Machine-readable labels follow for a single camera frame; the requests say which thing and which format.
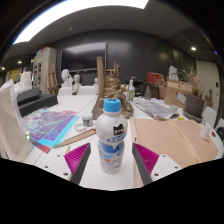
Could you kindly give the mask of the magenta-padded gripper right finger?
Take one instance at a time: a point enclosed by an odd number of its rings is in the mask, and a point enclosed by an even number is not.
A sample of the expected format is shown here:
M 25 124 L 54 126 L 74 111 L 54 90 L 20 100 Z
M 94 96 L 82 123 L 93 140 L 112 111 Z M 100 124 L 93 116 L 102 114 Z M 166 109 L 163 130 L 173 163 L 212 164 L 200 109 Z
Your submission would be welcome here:
M 137 143 L 133 144 L 132 153 L 143 185 L 181 170 L 181 167 L 167 154 L 158 155 Z

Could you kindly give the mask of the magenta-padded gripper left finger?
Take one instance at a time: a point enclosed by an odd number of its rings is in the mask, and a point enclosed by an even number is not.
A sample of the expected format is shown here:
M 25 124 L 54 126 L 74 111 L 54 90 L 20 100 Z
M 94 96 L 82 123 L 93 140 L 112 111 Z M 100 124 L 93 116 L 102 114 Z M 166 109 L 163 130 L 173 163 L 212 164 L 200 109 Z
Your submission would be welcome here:
M 65 155 L 54 156 L 43 165 L 43 169 L 79 185 L 90 153 L 91 145 L 86 143 Z

